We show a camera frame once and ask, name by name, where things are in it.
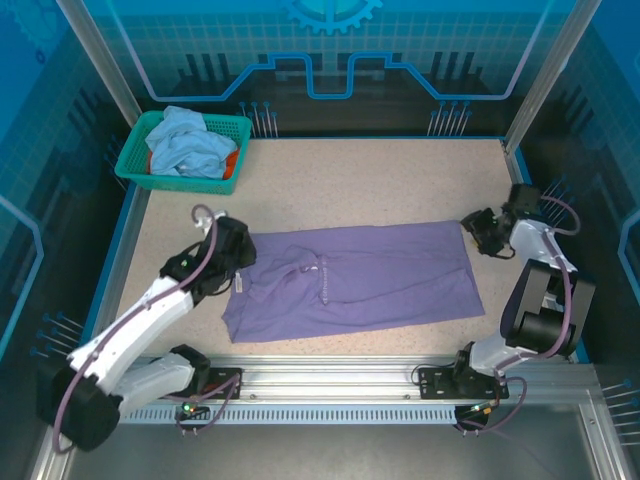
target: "metal floor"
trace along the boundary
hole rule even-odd
[[[526,407],[503,432],[558,478],[595,478],[570,407]],[[171,426],[120,426],[96,451],[74,455],[69,480],[544,480],[514,442],[462,438],[450,426],[218,426],[186,437]]]

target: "beige work surface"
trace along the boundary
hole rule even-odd
[[[498,208],[511,181],[498,140],[255,140],[231,196],[154,191],[136,245],[120,313],[157,277],[166,260],[202,239],[190,211],[196,203],[225,209],[251,232],[461,219]],[[454,353],[498,327],[520,274],[517,258],[481,256],[464,233],[486,314],[483,317],[269,343],[229,340],[221,315],[228,293],[206,298],[147,350],[187,343],[206,354]]]

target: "plastic basket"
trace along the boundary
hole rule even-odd
[[[118,163],[116,175],[128,178],[142,188],[149,190],[172,190],[179,192],[213,193],[217,195],[231,195],[236,186],[238,175],[242,170],[244,156],[247,153],[249,136],[251,135],[251,120],[240,116],[203,114],[207,130],[232,138],[240,153],[233,175],[228,180],[212,180],[209,178],[173,177],[167,175],[150,175],[147,173],[149,147],[144,141],[162,120],[162,112],[151,111],[143,113],[129,134],[124,144]]]

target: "gear graphic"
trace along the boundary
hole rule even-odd
[[[300,28],[311,27],[315,34],[324,31],[327,35],[360,28],[360,21],[371,20],[373,9],[379,7],[382,0],[284,0],[289,20],[297,20]]]
[[[3,0],[0,12],[11,13],[37,49],[46,50],[47,43],[58,33],[58,11],[53,0]]]

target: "light blue cloth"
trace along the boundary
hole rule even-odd
[[[222,178],[227,157],[238,148],[229,137],[208,132],[201,113],[180,107],[165,108],[146,142],[153,175],[183,177]]]

